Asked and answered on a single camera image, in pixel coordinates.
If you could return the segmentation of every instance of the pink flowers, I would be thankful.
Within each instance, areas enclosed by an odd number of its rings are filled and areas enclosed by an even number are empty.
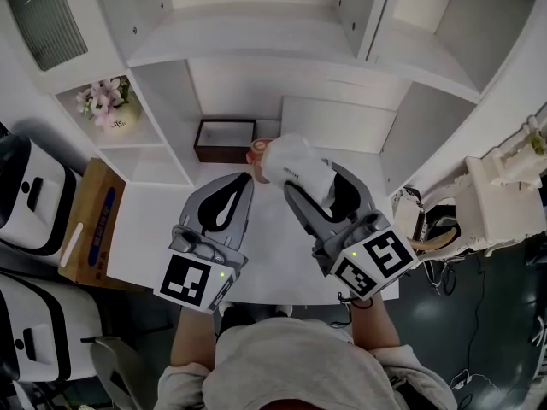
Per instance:
[[[107,128],[115,122],[114,111],[127,101],[129,81],[126,76],[94,82],[76,96],[78,112],[95,117],[95,125]]]

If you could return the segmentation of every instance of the white shelf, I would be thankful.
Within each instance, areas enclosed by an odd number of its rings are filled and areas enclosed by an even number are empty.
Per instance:
[[[102,149],[129,182],[185,185],[182,172],[163,147]]]
[[[384,178],[377,155],[320,149],[323,156],[339,162],[370,189],[378,209],[392,220],[385,195]],[[197,187],[249,166],[201,164]],[[109,257],[109,276],[151,287],[159,263],[167,259],[171,229],[179,222],[192,187],[126,187],[116,221]],[[146,242],[135,242],[145,238]],[[335,304],[339,291],[347,289],[335,278],[324,278],[311,256],[314,239],[300,226],[283,196],[271,184],[255,182],[249,224],[241,252],[249,264],[228,295],[232,301],[290,304]],[[384,294],[398,297],[398,285]]]
[[[510,59],[535,0],[387,0],[369,60],[478,103]]]
[[[128,60],[130,67],[213,56],[285,56],[354,62],[333,9],[295,3],[216,3],[175,9]]]
[[[412,84],[379,155],[388,195],[404,187],[473,112],[474,103]]]
[[[384,29],[381,43],[372,50],[375,63],[469,102],[479,102],[479,90],[434,33],[396,19]]]
[[[172,160],[193,184],[198,160],[193,144],[202,111],[184,61],[160,62],[128,71],[143,108],[158,125]]]

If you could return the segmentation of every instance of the cardboard box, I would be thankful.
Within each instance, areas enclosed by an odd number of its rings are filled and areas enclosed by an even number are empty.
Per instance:
[[[62,242],[59,274],[75,283],[140,290],[106,276],[110,244],[126,183],[97,158],[91,159],[76,196]]]

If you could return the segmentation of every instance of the white wall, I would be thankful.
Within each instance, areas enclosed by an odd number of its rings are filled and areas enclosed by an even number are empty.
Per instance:
[[[280,57],[190,59],[204,115],[280,120],[283,96],[396,111],[410,82],[368,68]]]
[[[37,91],[0,32],[0,121],[21,132],[72,169],[83,172],[89,142],[49,96]]]

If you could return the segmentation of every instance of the grey t-shirt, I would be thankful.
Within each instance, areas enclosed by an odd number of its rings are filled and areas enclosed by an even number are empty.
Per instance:
[[[435,407],[456,409],[448,385],[423,367],[410,346],[367,352],[317,321],[272,318],[226,331],[215,369],[168,367],[155,410],[259,410],[300,400],[325,410],[407,409],[392,388],[406,381]]]

